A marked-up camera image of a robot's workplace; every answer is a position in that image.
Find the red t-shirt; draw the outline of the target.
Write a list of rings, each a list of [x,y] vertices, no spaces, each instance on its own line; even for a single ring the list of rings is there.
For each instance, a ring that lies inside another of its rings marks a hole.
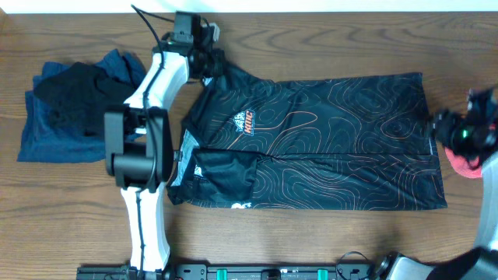
[[[450,165],[457,174],[469,179],[482,177],[482,167],[479,165],[479,157],[467,160],[463,156],[455,155],[449,148],[445,148],[444,151]]]

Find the black orange patterned jersey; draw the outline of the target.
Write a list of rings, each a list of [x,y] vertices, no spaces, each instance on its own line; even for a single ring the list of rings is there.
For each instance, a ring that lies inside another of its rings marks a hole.
[[[445,208],[419,72],[275,82],[230,66],[182,121],[167,194],[206,208]]]

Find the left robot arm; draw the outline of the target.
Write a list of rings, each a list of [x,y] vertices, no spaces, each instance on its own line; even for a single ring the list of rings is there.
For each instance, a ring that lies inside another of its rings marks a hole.
[[[191,12],[176,12],[171,21],[173,30],[155,38],[152,64],[137,90],[104,114],[106,169],[126,204],[132,237],[130,263],[120,273],[125,279],[168,277],[163,198],[180,156],[168,112],[190,79],[214,78],[223,68],[212,53],[215,23]]]

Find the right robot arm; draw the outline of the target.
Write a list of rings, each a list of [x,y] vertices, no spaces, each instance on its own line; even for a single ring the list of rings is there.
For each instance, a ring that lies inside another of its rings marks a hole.
[[[383,254],[373,273],[379,279],[495,279],[497,277],[497,146],[479,148],[471,124],[497,126],[497,116],[440,110],[426,125],[442,152],[457,138],[478,161],[471,181],[443,164],[450,207],[422,213],[369,215],[367,240]]]

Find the folded black garment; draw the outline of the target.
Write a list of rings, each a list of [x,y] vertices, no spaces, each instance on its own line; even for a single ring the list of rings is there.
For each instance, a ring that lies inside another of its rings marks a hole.
[[[121,82],[97,66],[77,62],[40,82],[34,96],[51,108],[50,125],[102,138],[106,109],[123,103],[134,91],[130,82]]]

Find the folded navy blue garment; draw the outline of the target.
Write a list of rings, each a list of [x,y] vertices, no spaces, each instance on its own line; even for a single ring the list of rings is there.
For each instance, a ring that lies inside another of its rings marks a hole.
[[[136,56],[112,50],[95,64],[116,82],[134,88],[146,76],[146,71]],[[54,106],[25,92],[27,119],[23,129],[19,162],[39,163],[92,163],[105,158],[102,136],[86,131],[75,122],[57,127],[50,123]]]

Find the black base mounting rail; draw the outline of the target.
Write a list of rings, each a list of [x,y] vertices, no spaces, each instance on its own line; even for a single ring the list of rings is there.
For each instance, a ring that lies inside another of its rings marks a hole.
[[[143,271],[130,265],[113,267],[82,266],[77,269],[77,280],[363,280],[380,279],[386,275],[391,259],[385,257],[375,264],[366,257],[353,260],[348,252],[333,265],[304,266],[222,266],[206,264],[168,265],[162,271]]]

